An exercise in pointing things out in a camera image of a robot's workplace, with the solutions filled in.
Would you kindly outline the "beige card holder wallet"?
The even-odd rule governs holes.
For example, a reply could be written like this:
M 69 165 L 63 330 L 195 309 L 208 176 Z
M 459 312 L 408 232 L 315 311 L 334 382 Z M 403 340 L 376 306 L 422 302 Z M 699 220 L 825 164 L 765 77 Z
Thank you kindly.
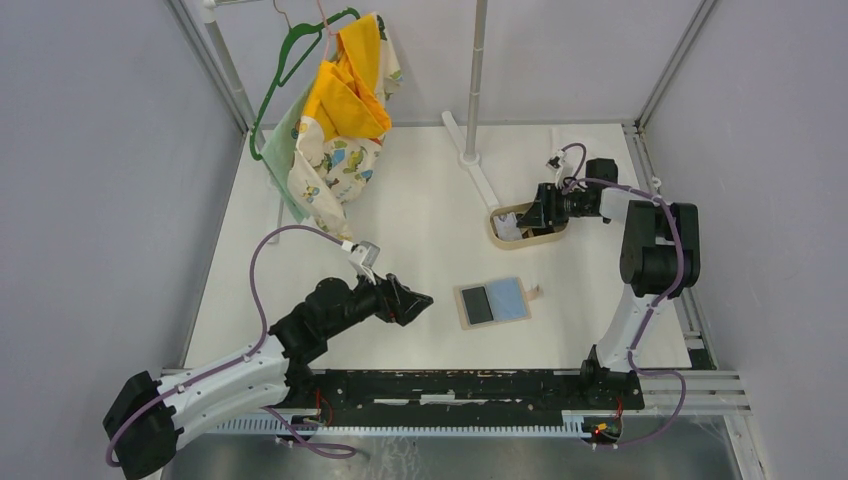
M 489 303 L 494 314 L 494 321 L 469 326 L 465 311 L 463 309 L 460 291 L 474 286 L 484 286 L 487 291 Z M 454 288 L 454 297 L 459 313 L 459 322 L 463 330 L 474 330 L 483 327 L 507 324 L 517 321 L 528 320 L 532 317 L 531 303 L 541 298 L 544 294 L 540 285 L 535 284 L 526 288 L 519 277 L 507 277 L 491 280 L 484 283 L 458 286 Z

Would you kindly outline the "black card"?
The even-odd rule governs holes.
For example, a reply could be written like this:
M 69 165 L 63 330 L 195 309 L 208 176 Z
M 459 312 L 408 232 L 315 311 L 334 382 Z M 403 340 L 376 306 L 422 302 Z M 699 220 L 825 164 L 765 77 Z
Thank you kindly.
M 494 314 L 484 286 L 462 289 L 460 296 L 469 326 L 478 326 L 494 321 Z

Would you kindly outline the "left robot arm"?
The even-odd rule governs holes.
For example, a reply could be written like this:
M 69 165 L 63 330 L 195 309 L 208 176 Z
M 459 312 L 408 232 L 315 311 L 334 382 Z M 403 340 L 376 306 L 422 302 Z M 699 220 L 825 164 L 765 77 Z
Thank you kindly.
M 326 278 L 261 341 L 179 374 L 142 371 L 127 379 L 102 421 L 106 462 L 142 479 L 220 423 L 283 401 L 302 407 L 314 394 L 309 365 L 331 338 L 371 317 L 406 326 L 433 302 L 393 274 L 360 275 L 355 286 Z

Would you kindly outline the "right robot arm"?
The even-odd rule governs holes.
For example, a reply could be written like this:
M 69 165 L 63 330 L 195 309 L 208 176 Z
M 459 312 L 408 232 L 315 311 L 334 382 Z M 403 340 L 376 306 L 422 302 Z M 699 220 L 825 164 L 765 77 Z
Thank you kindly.
M 582 362 L 577 392 L 602 408 L 618 391 L 636 386 L 636 360 L 652 320 L 700 275 L 698 209 L 618 181 L 608 158 L 587 161 L 585 175 L 557 186 L 541 183 L 530 207 L 518 214 L 522 229 L 552 230 L 573 218 L 595 217 L 623 227 L 619 273 L 623 291 L 613 319 Z

